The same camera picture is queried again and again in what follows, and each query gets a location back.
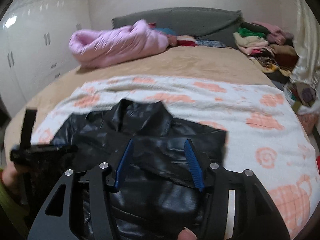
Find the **person's left hand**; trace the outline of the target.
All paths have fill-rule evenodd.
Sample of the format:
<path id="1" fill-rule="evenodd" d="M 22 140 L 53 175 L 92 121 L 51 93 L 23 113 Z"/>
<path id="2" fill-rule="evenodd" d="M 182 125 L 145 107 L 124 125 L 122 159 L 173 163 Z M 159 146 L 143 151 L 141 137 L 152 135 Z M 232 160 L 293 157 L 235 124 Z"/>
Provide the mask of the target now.
<path id="1" fill-rule="evenodd" d="M 27 168 L 10 162 L 4 170 L 1 171 L 2 184 L 9 192 L 18 195 L 20 193 L 19 178 L 26 172 L 28 172 Z"/>

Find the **person's right hand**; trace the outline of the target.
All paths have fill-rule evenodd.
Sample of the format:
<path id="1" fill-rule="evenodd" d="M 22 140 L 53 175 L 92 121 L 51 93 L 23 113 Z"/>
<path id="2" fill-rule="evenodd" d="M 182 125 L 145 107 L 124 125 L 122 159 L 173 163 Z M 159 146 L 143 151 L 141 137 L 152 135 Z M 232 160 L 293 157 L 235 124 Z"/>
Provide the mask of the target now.
<path id="1" fill-rule="evenodd" d="M 177 237 L 177 240 L 197 240 L 197 236 L 188 228 L 184 228 Z"/>

